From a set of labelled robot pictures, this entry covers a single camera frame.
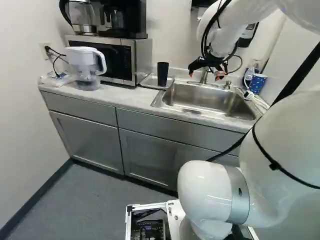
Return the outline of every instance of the gray countertop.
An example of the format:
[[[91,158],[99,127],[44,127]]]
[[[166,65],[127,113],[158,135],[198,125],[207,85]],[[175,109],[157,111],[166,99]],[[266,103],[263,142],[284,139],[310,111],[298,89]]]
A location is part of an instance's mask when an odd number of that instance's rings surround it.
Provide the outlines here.
[[[38,88],[41,91],[66,97],[239,133],[246,133],[252,127],[251,124],[235,118],[230,118],[230,120],[212,119],[191,113],[175,112],[151,106],[152,101],[159,92],[159,90],[155,89],[139,86],[136,88],[127,88],[114,85],[102,85],[102,87],[96,91],[83,91],[73,86],[73,83],[61,87],[51,87],[40,84]]]

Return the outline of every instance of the blue mug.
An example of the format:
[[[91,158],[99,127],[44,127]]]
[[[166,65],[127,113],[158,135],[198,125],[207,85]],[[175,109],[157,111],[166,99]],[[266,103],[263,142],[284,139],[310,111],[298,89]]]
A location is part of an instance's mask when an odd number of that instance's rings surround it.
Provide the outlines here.
[[[254,94],[259,94],[262,87],[265,85],[267,76],[259,73],[254,73],[250,82],[249,90]]]

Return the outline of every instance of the kitchen sink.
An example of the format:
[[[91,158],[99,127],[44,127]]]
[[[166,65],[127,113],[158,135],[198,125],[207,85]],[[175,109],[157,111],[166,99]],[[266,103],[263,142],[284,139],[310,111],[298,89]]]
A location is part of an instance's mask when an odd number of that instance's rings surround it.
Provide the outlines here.
[[[151,106],[218,119],[256,121],[261,116],[253,102],[243,99],[240,88],[186,81],[176,81],[167,91],[160,91]]]

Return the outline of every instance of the black tumbler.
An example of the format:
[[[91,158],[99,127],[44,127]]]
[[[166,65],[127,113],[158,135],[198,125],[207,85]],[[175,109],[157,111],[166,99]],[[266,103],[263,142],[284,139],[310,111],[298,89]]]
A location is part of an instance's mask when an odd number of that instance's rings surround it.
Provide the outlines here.
[[[165,87],[167,85],[169,71],[168,62],[158,62],[158,86]]]

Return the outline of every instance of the cabinet door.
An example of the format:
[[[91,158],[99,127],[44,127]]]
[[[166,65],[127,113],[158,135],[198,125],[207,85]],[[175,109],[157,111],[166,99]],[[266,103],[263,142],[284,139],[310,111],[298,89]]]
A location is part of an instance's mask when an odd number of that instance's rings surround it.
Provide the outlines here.
[[[123,174],[118,128],[50,111],[70,156]]]
[[[177,190],[182,165],[206,160],[218,152],[141,133],[119,129],[124,173],[162,187]],[[238,167],[236,156],[225,155],[217,163]]]

